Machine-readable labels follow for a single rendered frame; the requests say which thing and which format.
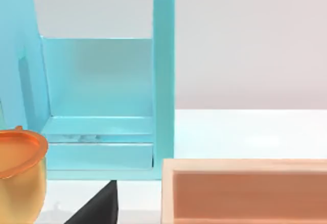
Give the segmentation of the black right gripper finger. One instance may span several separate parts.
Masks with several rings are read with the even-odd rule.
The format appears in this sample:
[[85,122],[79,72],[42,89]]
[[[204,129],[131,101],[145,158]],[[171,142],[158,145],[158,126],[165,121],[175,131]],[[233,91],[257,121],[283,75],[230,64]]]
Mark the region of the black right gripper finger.
[[64,224],[117,224],[117,181],[110,181]]

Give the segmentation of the light blue rack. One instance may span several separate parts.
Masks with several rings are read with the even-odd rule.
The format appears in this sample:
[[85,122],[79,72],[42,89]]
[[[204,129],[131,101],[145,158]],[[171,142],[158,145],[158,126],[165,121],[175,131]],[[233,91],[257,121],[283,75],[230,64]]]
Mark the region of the light blue rack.
[[174,155],[175,0],[146,38],[38,31],[34,0],[0,0],[0,129],[43,135],[51,180],[159,180]]

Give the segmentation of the orange and yellow cup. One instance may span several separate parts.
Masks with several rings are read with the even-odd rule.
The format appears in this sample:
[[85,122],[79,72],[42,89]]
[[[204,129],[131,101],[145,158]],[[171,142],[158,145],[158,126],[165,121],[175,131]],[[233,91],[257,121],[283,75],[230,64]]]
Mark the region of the orange and yellow cup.
[[0,224],[33,224],[46,194],[46,138],[16,126],[0,130]]

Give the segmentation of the salmon-coloured shallow box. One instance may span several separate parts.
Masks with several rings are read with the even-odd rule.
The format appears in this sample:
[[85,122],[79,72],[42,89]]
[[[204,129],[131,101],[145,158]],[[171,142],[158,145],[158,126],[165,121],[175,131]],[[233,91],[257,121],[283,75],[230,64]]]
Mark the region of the salmon-coloured shallow box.
[[160,224],[327,224],[327,160],[166,159]]

